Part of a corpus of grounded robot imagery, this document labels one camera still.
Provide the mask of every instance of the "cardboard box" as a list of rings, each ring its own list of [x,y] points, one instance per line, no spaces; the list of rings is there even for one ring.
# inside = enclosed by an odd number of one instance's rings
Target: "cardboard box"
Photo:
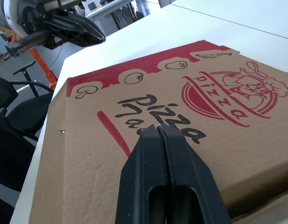
[[[232,218],[288,190],[288,73],[199,41],[67,80],[29,223],[114,223],[121,169],[157,123],[186,136]]]

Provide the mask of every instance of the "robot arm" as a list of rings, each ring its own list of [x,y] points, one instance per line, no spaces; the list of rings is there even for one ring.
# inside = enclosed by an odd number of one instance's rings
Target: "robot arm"
[[[23,37],[6,46],[9,54],[18,56],[38,45],[54,49],[65,42],[82,47],[104,42],[104,34],[94,23],[66,11],[81,1],[0,0],[0,25]]]

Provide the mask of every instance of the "chair armrest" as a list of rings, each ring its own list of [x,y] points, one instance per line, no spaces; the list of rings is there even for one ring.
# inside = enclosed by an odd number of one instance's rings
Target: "chair armrest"
[[[0,115],[5,116],[6,113],[7,113],[7,109],[6,108],[1,108],[0,109]]]
[[[47,87],[46,85],[35,82],[35,81],[16,81],[16,82],[10,82],[11,85],[37,85],[45,90],[48,90],[49,92],[54,92],[53,89]]]

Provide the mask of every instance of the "pizza logo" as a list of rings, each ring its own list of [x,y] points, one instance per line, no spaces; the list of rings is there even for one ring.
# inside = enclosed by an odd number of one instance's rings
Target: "pizza logo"
[[[182,89],[184,103],[203,116],[229,120],[241,127],[249,127],[248,118],[270,118],[267,113],[278,98],[286,97],[287,86],[259,71],[255,62],[248,61],[252,71],[199,72],[198,78],[188,80]]]

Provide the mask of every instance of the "cardboard edge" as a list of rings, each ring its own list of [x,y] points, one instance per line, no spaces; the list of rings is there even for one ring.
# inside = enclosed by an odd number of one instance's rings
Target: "cardboard edge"
[[[234,224],[247,224],[288,203],[288,192],[278,195],[249,214],[233,219]]]
[[[236,200],[228,207],[232,218],[236,219],[236,217],[251,214],[253,211],[262,208],[263,205],[276,196],[288,192],[288,161],[261,174],[252,176],[249,180],[230,186],[226,190],[229,192],[229,196],[230,194],[233,195],[231,198],[236,197]],[[244,208],[246,210],[240,209],[243,204],[245,204]]]
[[[29,216],[30,224],[62,223],[64,153],[66,123],[66,84],[53,98],[45,129],[32,208]]]

